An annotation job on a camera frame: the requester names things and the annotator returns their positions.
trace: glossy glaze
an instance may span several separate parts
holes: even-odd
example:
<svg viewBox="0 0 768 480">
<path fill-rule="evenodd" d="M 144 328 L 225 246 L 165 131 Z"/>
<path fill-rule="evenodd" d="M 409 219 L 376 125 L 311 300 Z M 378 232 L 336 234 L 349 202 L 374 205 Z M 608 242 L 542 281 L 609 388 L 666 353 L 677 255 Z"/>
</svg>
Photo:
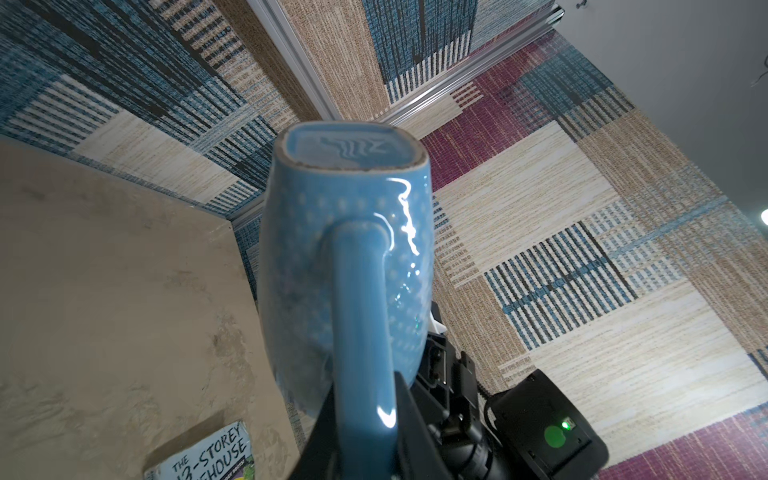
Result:
<svg viewBox="0 0 768 480">
<path fill-rule="evenodd" d="M 312 414 L 335 381 L 343 452 L 362 459 L 345 473 L 387 473 L 392 371 L 413 381 L 429 319 L 426 152 L 381 124 L 299 124 L 276 142 L 267 195 L 258 297 L 276 380 Z"/>
</svg>

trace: book cover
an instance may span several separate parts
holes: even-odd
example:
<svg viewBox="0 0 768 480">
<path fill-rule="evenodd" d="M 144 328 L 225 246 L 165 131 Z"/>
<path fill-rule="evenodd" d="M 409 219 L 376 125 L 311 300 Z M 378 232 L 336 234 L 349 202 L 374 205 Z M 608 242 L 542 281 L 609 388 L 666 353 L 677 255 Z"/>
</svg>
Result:
<svg viewBox="0 0 768 480">
<path fill-rule="evenodd" d="M 253 474 L 250 437 L 235 422 L 147 470 L 144 480 L 253 480 Z"/>
</svg>

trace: blue striped carpet tile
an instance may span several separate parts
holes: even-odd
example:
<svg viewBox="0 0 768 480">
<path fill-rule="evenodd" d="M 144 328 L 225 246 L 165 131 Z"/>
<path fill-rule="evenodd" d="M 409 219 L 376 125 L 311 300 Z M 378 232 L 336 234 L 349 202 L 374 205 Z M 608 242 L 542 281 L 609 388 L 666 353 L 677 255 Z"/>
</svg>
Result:
<svg viewBox="0 0 768 480">
<path fill-rule="evenodd" d="M 461 286 L 479 273 L 475 262 L 456 234 L 440 202 L 432 196 L 435 221 L 435 260 L 439 261 L 453 286 Z"/>
<path fill-rule="evenodd" d="M 246 102 L 204 45 L 194 48 L 149 3 L 10 0 L 0 8 L 0 133 L 68 156 L 124 109 L 239 177 L 249 199 L 263 192 L 276 137 L 260 114 L 269 95 Z M 204 208 L 231 215 L 241 193 L 233 185 Z"/>
<path fill-rule="evenodd" d="M 520 81 L 502 89 L 498 95 L 524 131 L 533 133 L 554 120 L 549 110 Z"/>
<path fill-rule="evenodd" d="M 277 130 L 298 121 L 273 79 L 257 63 L 220 9 L 211 0 L 151 2 L 169 26 Z M 251 29 L 250 33 L 261 30 Z"/>
<path fill-rule="evenodd" d="M 573 141 L 634 110 L 634 105 L 576 48 L 549 58 L 520 82 Z"/>
<path fill-rule="evenodd" d="M 528 350 L 637 299 L 583 222 L 485 272 Z"/>
<path fill-rule="evenodd" d="M 362 5 L 391 103 L 469 53 L 477 0 L 362 0 Z"/>
<path fill-rule="evenodd" d="M 684 278 L 658 244 L 660 232 L 647 232 L 623 200 L 600 209 L 583 224 L 638 296 Z"/>
<path fill-rule="evenodd" d="M 493 41 L 540 8 L 551 8 L 552 0 L 478 0 L 472 51 Z"/>
<path fill-rule="evenodd" d="M 261 231 L 261 215 L 235 230 L 237 248 L 243 260 L 245 274 L 250 285 L 253 299 L 258 301 L 256 282 L 259 276 L 259 233 Z"/>
</svg>

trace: patterned carpet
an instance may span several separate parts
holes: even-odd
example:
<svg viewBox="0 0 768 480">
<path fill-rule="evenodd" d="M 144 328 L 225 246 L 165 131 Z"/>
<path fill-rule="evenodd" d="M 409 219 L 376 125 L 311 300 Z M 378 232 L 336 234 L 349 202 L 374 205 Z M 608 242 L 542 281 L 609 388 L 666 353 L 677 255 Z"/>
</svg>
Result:
<svg viewBox="0 0 768 480">
<path fill-rule="evenodd" d="M 553 0 L 280 0 L 342 116 L 368 120 Z"/>
<path fill-rule="evenodd" d="M 316 118 L 242 7 L 3 2 L 0 134 L 230 216 L 263 192 L 276 133 Z"/>
<path fill-rule="evenodd" d="M 768 243 L 610 80 L 552 33 L 406 128 L 434 297 L 488 389 L 546 372 L 607 443 L 600 478 L 764 478 Z"/>
<path fill-rule="evenodd" d="M 550 3 L 283 6 L 344 117 L 370 119 Z M 277 133 L 318 118 L 246 0 L 8 0 L 0 13 L 0 134 L 223 217 L 263 193 Z"/>
</svg>

